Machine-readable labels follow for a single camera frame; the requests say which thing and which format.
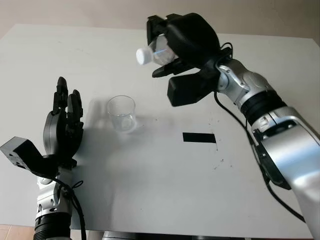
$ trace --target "glass cup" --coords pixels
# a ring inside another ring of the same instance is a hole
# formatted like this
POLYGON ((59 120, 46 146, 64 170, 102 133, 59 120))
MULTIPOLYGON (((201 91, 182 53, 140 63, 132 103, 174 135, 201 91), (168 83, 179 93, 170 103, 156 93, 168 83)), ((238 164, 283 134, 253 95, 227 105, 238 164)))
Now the glass cup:
POLYGON ((136 103, 129 96, 114 96, 108 101, 106 109, 117 132, 130 133, 135 129, 137 125, 135 108, 136 103))

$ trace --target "white bottle cap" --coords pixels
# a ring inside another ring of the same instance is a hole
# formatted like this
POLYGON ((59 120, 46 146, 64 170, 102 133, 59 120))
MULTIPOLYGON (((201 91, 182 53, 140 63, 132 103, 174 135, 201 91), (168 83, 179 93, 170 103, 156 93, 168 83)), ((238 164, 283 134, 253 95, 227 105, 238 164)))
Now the white bottle cap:
POLYGON ((139 48, 135 56, 140 65, 148 64, 152 61, 152 50, 150 48, 139 48))

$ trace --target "plastic water bottle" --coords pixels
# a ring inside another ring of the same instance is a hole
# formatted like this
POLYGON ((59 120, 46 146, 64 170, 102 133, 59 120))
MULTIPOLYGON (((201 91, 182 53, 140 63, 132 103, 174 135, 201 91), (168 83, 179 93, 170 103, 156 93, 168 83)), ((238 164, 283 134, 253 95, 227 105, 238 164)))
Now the plastic water bottle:
POLYGON ((140 65, 154 61, 162 66, 171 63, 176 57, 174 51, 168 46, 168 41, 163 34, 154 39, 148 47, 139 48, 135 56, 140 65))

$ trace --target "black rectangle marker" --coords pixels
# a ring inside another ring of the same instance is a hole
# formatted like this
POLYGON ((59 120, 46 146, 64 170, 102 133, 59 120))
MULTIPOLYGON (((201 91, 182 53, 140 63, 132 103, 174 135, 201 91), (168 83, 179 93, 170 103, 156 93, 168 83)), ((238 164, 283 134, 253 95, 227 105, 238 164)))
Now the black rectangle marker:
POLYGON ((183 141, 192 143, 216 143, 213 133, 183 132, 183 141))

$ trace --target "white table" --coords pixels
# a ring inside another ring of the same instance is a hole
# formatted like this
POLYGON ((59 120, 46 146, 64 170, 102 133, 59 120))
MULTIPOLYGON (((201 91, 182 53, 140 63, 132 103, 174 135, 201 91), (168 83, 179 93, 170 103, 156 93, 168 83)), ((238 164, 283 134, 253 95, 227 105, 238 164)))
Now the white table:
MULTIPOLYGON (((220 34, 234 57, 265 76, 284 101, 320 131, 320 49, 311 39, 220 34)), ((168 77, 139 66, 143 30, 15 25, 0 40, 0 144, 42 132, 59 76, 78 89, 83 140, 74 182, 88 230, 258 238, 310 238, 305 224, 268 193, 243 130, 214 102, 173 108, 168 77), (106 103, 136 101, 138 129, 113 131, 106 103), (214 133, 217 144, 183 142, 182 132, 214 133)), ((233 104, 220 99, 238 116, 233 104)), ((33 226, 38 186, 0 154, 0 224, 33 226)), ((299 211, 291 191, 276 192, 299 211)), ((72 227, 79 228, 74 212, 72 227)))

